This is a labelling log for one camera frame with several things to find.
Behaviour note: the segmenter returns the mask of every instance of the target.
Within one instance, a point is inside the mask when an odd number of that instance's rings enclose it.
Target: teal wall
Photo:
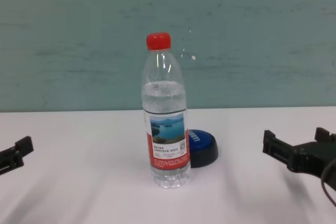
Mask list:
[[[336,0],[0,0],[0,111],[139,109],[154,31],[189,108],[336,105]]]

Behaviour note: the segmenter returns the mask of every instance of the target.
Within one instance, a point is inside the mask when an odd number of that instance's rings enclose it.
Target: blue lid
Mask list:
[[[189,130],[189,148],[191,168],[209,165],[218,157],[216,140],[205,131]]]
[[[211,144],[210,133],[201,130],[189,130],[189,145],[191,151],[201,150]]]

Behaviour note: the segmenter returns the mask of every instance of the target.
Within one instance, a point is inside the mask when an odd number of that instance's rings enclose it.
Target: plastic bottle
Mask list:
[[[183,76],[170,52],[168,33],[149,34],[146,42],[150,55],[143,72],[142,106],[152,177],[161,187],[179,187],[190,172]]]

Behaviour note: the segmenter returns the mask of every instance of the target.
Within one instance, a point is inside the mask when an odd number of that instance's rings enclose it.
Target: black clamp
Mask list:
[[[336,166],[330,165],[336,160],[336,134],[330,134],[319,127],[316,129],[315,140],[316,142],[292,146],[267,130],[264,132],[262,152],[286,164],[291,172],[316,176],[322,179],[322,183],[327,183],[336,190]]]
[[[23,157],[34,150],[31,139],[26,136],[17,141],[15,146],[0,152],[0,175],[24,166]]]

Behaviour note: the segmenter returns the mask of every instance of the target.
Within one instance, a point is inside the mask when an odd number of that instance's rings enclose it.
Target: white table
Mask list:
[[[0,177],[1,224],[335,223],[320,181],[262,153],[265,129],[291,144],[336,132],[336,108],[189,110],[218,160],[188,185],[151,182],[142,111],[3,113],[0,150],[26,135],[34,152]]]

